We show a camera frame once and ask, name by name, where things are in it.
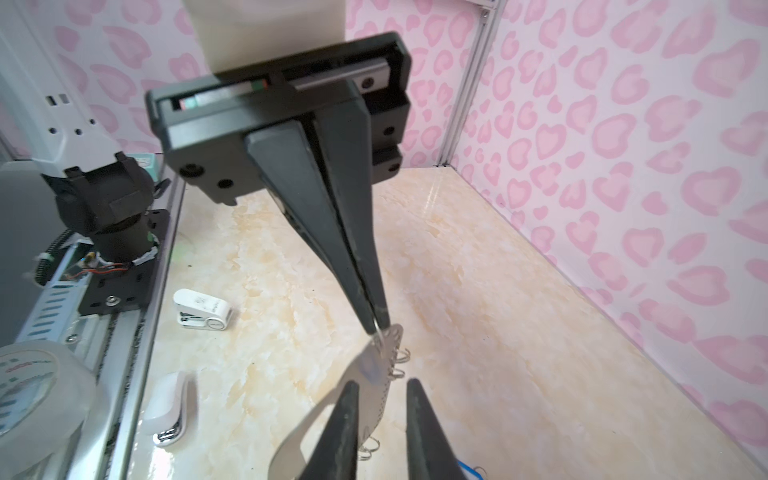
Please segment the table surface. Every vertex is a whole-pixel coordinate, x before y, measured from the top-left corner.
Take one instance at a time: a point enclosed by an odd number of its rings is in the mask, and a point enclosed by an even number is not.
[[[412,352],[402,367],[458,459],[491,480],[765,478],[454,170],[404,170],[373,195],[390,316]],[[269,195],[238,201],[187,188],[144,404],[162,375],[189,372],[189,429],[159,449],[139,421],[129,478],[266,478],[275,448],[366,344]],[[231,302],[229,328],[181,328],[180,288]],[[407,478],[405,431],[397,380],[358,478]]]

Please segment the silver metal ring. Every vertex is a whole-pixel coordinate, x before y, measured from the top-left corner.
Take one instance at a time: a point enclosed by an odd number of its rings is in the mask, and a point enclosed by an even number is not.
[[[406,363],[411,359],[411,351],[408,349],[397,349],[397,353],[402,353],[402,356],[396,356],[395,363]]]
[[[485,471],[485,468],[478,466],[478,467],[474,467],[472,470],[474,470],[475,472],[477,472],[478,470],[482,470],[482,480],[488,480],[488,472]]]
[[[375,437],[372,437],[372,436],[369,435],[368,439],[366,440],[366,442],[368,442],[368,440],[373,440],[374,442],[376,442],[376,447],[374,449],[369,449],[368,447],[363,445],[358,450],[360,450],[361,452],[374,453],[375,451],[377,451],[378,449],[381,448],[382,443],[379,440],[376,440]]]
[[[392,369],[391,372],[389,372],[389,379],[390,380],[397,380],[401,378],[405,378],[406,373],[403,372],[401,369]]]

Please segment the blue object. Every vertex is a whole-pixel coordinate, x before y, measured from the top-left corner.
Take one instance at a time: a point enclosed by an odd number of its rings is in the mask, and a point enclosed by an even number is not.
[[[157,165],[157,155],[156,154],[126,154],[129,157],[133,157],[136,159],[136,163],[139,164],[139,167],[144,168],[147,172],[149,172],[150,177],[152,177],[152,181],[154,183],[157,183],[158,180],[160,180],[160,166]]]
[[[462,468],[462,470],[464,471],[465,476],[467,474],[470,474],[472,476],[470,478],[478,478],[479,480],[483,480],[482,476],[479,473],[477,473],[474,468],[472,468],[469,465],[465,464],[461,460],[456,460],[456,461],[458,462],[458,466],[460,466]]]

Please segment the metal bracket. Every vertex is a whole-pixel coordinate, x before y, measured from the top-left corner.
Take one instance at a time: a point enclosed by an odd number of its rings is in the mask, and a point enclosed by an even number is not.
[[[507,0],[498,0],[489,2],[488,0],[467,0],[468,2],[482,5],[483,13],[480,22],[478,34],[475,37],[475,43],[470,49],[470,56],[467,63],[467,69],[464,72],[462,84],[458,88],[458,97],[451,113],[448,127],[445,129],[445,139],[440,147],[440,158],[437,166],[444,167],[450,165],[453,154],[458,144],[458,139],[462,134],[464,122],[466,121],[469,108],[472,106],[472,100],[475,98],[475,92],[480,82],[480,75],[485,66],[485,59],[491,50],[491,44],[496,36],[498,24],[502,19],[502,12],[507,5]]]
[[[488,10],[495,10],[498,7],[498,4],[504,2],[504,0],[466,0],[466,1],[469,3],[474,3],[475,5],[480,5],[481,7],[485,7]]]

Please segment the pink leopard print wall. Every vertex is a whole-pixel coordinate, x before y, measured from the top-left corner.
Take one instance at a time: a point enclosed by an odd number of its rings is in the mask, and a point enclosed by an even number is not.
[[[510,0],[453,164],[768,466],[768,2]]]
[[[126,151],[160,152],[144,92],[208,74],[180,0],[27,0],[75,87]],[[349,0],[347,38],[397,31],[413,55],[404,167],[436,164],[479,9],[464,0]],[[28,148],[0,109],[0,131]]]

